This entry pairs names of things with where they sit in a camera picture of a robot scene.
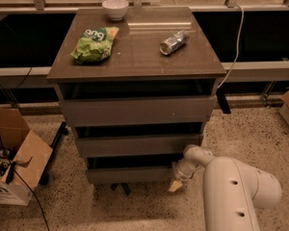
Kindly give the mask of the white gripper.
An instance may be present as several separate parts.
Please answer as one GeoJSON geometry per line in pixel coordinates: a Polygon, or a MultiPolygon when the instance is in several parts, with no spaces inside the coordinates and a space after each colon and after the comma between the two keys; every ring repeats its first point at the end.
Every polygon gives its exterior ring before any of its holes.
{"type": "Polygon", "coordinates": [[[197,166],[188,162],[185,159],[181,159],[172,164],[173,175],[176,180],[171,180],[168,191],[175,193],[183,185],[181,181],[188,181],[191,179],[197,169],[197,166]]]}

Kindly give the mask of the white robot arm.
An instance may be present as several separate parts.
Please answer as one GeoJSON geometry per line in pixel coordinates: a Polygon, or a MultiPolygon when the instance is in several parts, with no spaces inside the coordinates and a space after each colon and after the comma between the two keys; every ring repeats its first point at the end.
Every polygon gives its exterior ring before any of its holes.
{"type": "Polygon", "coordinates": [[[172,166],[171,193],[203,167],[203,205],[206,231],[260,231],[255,211],[275,207],[282,197],[271,174],[229,157],[217,157],[190,144],[172,166]]]}

